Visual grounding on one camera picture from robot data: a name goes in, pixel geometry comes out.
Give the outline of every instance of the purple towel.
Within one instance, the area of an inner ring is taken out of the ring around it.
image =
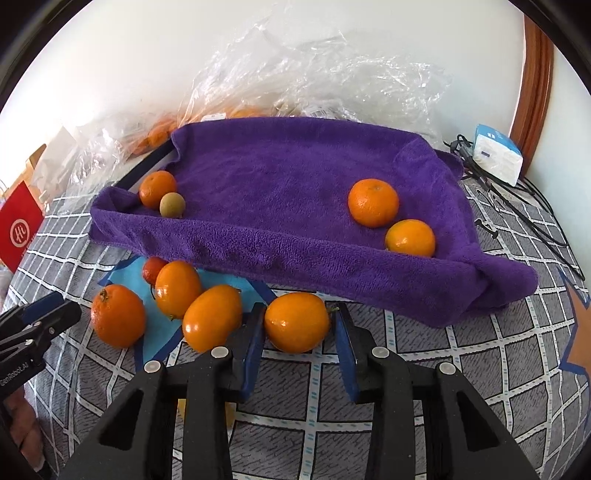
[[[251,118],[187,125],[167,170],[187,201],[161,218],[136,194],[96,198],[90,238],[143,255],[287,284],[393,310],[432,326],[498,309],[534,292],[530,267],[484,254],[457,184],[462,168],[416,134],[354,122]],[[398,192],[397,220],[427,222],[435,258],[384,250],[387,228],[350,217],[365,178]]]

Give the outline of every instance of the blue cloth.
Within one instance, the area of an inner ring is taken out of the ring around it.
[[[136,369],[140,368],[149,360],[163,360],[178,345],[183,337],[180,328],[181,321],[170,320],[157,307],[152,297],[150,286],[142,277],[142,268],[145,262],[146,259],[144,257],[133,256],[116,265],[99,282],[102,286],[113,283],[124,285],[137,293],[144,302],[147,322],[144,336],[134,346]],[[250,282],[242,277],[207,270],[197,271],[205,289],[219,284],[226,284],[240,290],[243,312],[250,312],[253,305],[258,301],[269,303],[275,297],[273,292],[265,284],[260,282]]]

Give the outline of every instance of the red box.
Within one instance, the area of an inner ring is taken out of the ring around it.
[[[0,259],[13,273],[42,221],[43,213],[22,181],[0,208]]]

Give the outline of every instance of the checkered bedsheet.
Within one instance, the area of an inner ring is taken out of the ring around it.
[[[409,318],[350,301],[357,325],[368,328],[378,345],[405,360],[433,366],[447,360],[460,368],[491,405],[544,479],[559,478],[577,455],[585,427],[589,386],[584,376],[558,368],[574,324],[560,277],[560,263],[549,249],[498,200],[467,181],[463,187],[475,218],[497,230],[495,239],[477,228],[491,255],[525,262],[538,271],[534,295],[490,316],[453,327],[431,329]],[[56,338],[46,354],[47,369],[27,385],[41,422],[46,457],[59,473],[99,416],[134,375],[131,350],[102,343],[89,326],[89,306],[97,281],[129,253],[89,242],[88,202],[72,215],[48,215],[9,288],[4,309],[34,301],[50,291],[80,303],[81,321]],[[63,199],[56,200],[53,212]],[[556,224],[537,208],[516,204],[533,222],[560,239]],[[574,261],[572,252],[559,248]],[[576,288],[587,292],[570,272]],[[271,285],[277,295],[289,287]],[[326,302],[334,297],[317,293]],[[196,354],[179,343],[167,365]],[[372,405],[349,402],[342,386],[334,339],[312,354],[287,355],[265,346],[252,397],[238,405],[229,429],[230,456],[237,480],[362,479],[369,449]],[[415,405],[417,479],[426,478],[421,405]],[[181,478],[182,420],[177,418],[173,478]]]

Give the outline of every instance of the plastic bag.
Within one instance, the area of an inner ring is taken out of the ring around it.
[[[290,47],[268,20],[218,52],[195,78],[179,125],[219,113],[321,116],[416,132],[443,147],[431,113],[449,85],[442,69],[361,53],[344,35]]]
[[[39,190],[45,213],[53,199],[66,190],[78,154],[76,140],[63,127],[47,144],[31,176],[31,186]]]
[[[117,114],[78,127],[77,145],[69,166],[67,198],[59,213],[81,209],[103,187],[125,175],[134,164],[130,157],[143,155],[166,142],[177,128],[173,115]]]

